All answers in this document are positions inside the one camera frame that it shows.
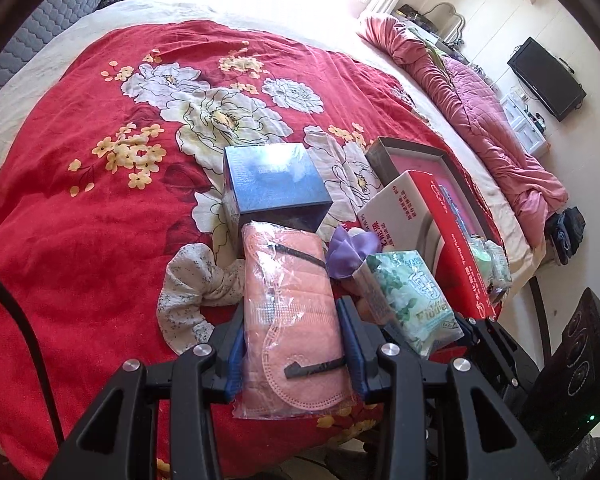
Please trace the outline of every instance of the gray padded headboard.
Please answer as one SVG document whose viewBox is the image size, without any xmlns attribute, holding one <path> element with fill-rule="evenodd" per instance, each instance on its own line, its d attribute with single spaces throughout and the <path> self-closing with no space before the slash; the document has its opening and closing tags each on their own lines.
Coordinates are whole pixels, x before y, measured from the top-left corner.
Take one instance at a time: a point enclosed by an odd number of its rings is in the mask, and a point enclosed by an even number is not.
<svg viewBox="0 0 600 480">
<path fill-rule="evenodd" d="M 17 30 L 0 53 L 0 88 L 49 41 L 81 17 L 94 11 L 101 0 L 45 0 Z"/>
</svg>

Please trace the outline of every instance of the purple scrunchie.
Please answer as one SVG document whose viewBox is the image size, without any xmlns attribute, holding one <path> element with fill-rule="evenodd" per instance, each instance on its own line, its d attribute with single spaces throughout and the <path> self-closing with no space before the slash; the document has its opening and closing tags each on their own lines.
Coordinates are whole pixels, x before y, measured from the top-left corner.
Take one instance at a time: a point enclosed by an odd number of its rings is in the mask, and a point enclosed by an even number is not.
<svg viewBox="0 0 600 480">
<path fill-rule="evenodd" d="M 381 250 L 380 238 L 375 233 L 364 232 L 351 237 L 339 225 L 329 242 L 327 272 L 334 280 L 350 278 L 367 256 Z"/>
</svg>

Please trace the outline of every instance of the black monitor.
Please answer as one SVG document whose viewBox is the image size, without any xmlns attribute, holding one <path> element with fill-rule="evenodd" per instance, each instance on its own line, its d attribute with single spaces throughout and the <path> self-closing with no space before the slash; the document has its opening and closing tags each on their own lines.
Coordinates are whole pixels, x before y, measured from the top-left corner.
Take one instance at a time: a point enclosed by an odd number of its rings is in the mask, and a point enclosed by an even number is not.
<svg viewBox="0 0 600 480">
<path fill-rule="evenodd" d="M 533 38 L 526 40 L 507 64 L 559 121 L 587 95 L 564 65 Z"/>
</svg>

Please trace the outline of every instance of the black speaker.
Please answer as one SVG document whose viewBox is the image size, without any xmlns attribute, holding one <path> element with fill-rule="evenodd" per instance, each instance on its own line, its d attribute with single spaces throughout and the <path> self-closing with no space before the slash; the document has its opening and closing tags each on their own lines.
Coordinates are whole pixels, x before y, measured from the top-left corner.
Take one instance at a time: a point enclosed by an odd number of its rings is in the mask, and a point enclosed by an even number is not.
<svg viewBox="0 0 600 480">
<path fill-rule="evenodd" d="M 518 415 L 547 461 L 577 446 L 600 421 L 600 300 L 586 288 Z"/>
</svg>

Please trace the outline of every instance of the silver screw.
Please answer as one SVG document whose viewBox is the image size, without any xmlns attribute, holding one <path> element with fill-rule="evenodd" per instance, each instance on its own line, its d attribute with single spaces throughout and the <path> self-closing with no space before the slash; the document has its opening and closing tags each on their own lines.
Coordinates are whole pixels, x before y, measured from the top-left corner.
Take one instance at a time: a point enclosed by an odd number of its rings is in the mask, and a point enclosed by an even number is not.
<svg viewBox="0 0 600 480">
<path fill-rule="evenodd" d="M 122 365 L 122 369 L 125 372 L 135 372 L 139 367 L 140 361 L 138 361 L 138 359 L 128 359 Z"/>
<path fill-rule="evenodd" d="M 471 363 L 464 357 L 459 357 L 458 359 L 454 359 L 454 368 L 459 372 L 468 372 L 471 370 Z"/>
<path fill-rule="evenodd" d="M 211 345 L 202 343 L 202 345 L 195 345 L 193 347 L 193 353 L 197 356 L 203 357 L 211 354 Z"/>
<path fill-rule="evenodd" d="M 394 343 L 384 343 L 380 350 L 384 355 L 398 355 L 400 353 L 400 347 Z"/>
</svg>

